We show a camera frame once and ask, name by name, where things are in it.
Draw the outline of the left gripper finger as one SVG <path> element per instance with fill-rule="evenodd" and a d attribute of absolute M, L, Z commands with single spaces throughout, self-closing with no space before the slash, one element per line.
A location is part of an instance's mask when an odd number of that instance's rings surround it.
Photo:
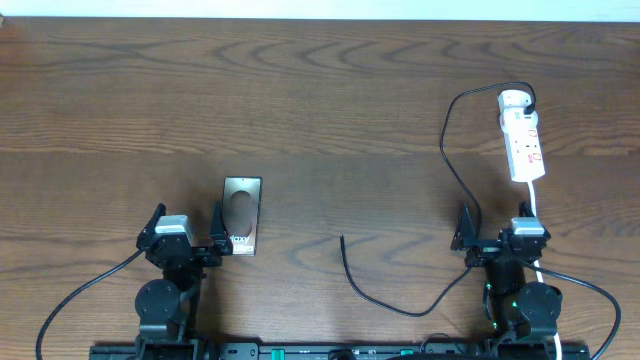
<path fill-rule="evenodd" d="M 216 201 L 213 207 L 209 238 L 222 255 L 233 254 L 233 244 L 223 220 L 221 201 Z"/>
<path fill-rule="evenodd" d="M 150 248 L 154 243 L 156 237 L 155 227 L 160 218 L 166 215 L 166 206 L 163 203 L 159 203 L 154 210 L 153 215 L 147 224 L 143 227 L 139 235 L 137 236 L 138 248 Z"/>

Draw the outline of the Galaxy S25 Ultra smartphone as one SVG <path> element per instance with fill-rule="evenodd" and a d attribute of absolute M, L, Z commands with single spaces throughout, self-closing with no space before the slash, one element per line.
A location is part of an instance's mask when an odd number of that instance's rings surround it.
<path fill-rule="evenodd" d="M 261 177 L 227 177 L 224 182 L 222 219 L 233 256 L 255 256 L 260 215 Z"/>

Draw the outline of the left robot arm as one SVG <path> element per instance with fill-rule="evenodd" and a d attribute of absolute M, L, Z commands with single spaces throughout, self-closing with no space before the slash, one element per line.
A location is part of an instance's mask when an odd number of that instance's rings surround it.
<path fill-rule="evenodd" d="M 133 357 L 145 359 L 217 359 L 218 346 L 197 335 L 195 327 L 206 268 L 218 267 L 232 252 L 223 222 L 222 204 L 216 202 L 209 246 L 194 246 L 186 216 L 169 216 L 158 204 L 137 237 L 145 259 L 162 270 L 162 277 L 147 282 L 135 298 L 140 318 Z"/>

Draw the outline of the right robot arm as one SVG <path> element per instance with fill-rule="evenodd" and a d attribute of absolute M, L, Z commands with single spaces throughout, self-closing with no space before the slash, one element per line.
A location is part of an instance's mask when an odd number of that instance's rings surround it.
<path fill-rule="evenodd" d="M 524 268 L 541 258 L 551 235 L 528 205 L 494 239 L 476 233 L 469 209 L 459 215 L 451 249 L 466 253 L 465 265 L 485 271 L 483 302 L 496 335 L 484 342 L 492 357 L 553 359 L 562 293 L 549 284 L 527 281 Z"/>

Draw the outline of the white power strip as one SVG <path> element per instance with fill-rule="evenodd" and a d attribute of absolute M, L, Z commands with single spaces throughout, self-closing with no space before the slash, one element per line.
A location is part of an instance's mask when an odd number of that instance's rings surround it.
<path fill-rule="evenodd" d="M 521 90 L 505 90 L 498 96 L 499 124 L 504 134 L 511 180 L 529 183 L 545 175 L 538 134 L 539 117 L 528 111 L 532 97 Z"/>

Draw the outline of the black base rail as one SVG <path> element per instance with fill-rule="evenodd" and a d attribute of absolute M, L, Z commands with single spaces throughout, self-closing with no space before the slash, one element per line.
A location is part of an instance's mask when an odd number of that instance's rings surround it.
<path fill-rule="evenodd" d="M 554 359 L 555 348 L 545 345 L 502 345 L 496 354 L 482 344 L 453 343 L 444 339 L 424 345 L 287 345 L 205 343 L 195 345 L 96 345 L 90 360 L 209 359 L 209 360 L 330 360 L 330 359 Z"/>

